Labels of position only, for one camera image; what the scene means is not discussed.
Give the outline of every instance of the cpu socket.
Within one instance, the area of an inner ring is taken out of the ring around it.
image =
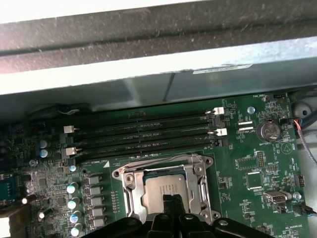
[[[208,223],[220,218],[211,209],[206,169],[211,157],[178,155],[130,162],[112,172],[122,181],[127,216],[144,223],[148,214],[163,212],[163,194],[180,194],[186,213],[200,214]]]

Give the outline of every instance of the motherboard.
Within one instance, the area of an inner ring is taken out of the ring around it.
[[[66,238],[180,194],[210,225],[306,238],[292,118],[287,94],[260,94],[4,125],[0,205],[30,207],[25,237]]]

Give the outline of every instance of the green circuit board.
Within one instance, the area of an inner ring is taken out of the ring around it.
[[[29,237],[70,237],[73,211],[67,203],[73,197],[81,201],[76,207],[82,214],[80,236],[93,231],[91,177],[98,177],[104,224],[126,217],[122,183],[111,176],[116,168],[193,153],[214,159],[207,169],[213,210],[274,237],[309,237],[308,218],[292,211],[305,197],[297,182],[301,173],[290,105],[287,94],[261,94],[37,121],[29,136],[23,125],[10,125],[5,136],[17,160],[16,172],[31,175],[25,186],[37,195],[31,203]],[[215,108],[223,113],[214,113]],[[65,133],[64,126],[74,132]],[[208,133],[219,128],[226,135]],[[43,140],[44,155],[39,148]],[[78,151],[65,156],[66,148]],[[73,164],[76,170],[71,172]],[[72,182],[79,187],[69,194]],[[301,198],[290,198],[281,211],[265,196],[281,190],[299,192]],[[38,212],[46,208],[51,213],[39,219]]]

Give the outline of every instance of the white label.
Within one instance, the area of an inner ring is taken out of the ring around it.
[[[250,68],[251,66],[252,66],[252,64],[245,64],[245,65],[234,65],[234,66],[227,66],[227,67],[209,68],[209,69],[195,70],[193,72],[193,74],[222,72],[222,71],[228,71],[228,70]]]
[[[239,131],[242,131],[242,130],[252,130],[252,129],[253,129],[253,126],[250,126],[250,127],[239,128]]]
[[[247,124],[252,124],[253,121],[244,121],[244,122],[239,122],[238,125],[247,125]]]

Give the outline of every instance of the red wire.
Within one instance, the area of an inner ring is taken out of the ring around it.
[[[295,123],[296,126],[297,126],[297,130],[302,130],[302,129],[301,129],[301,126],[299,125],[299,123],[298,123],[297,120],[294,120],[294,123]]]

